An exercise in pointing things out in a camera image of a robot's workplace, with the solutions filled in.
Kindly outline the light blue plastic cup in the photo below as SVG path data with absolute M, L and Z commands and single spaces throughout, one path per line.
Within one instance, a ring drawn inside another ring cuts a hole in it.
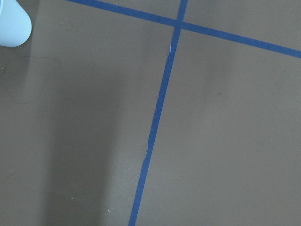
M 0 45 L 17 47 L 25 43 L 32 32 L 29 15 L 16 0 L 0 1 Z

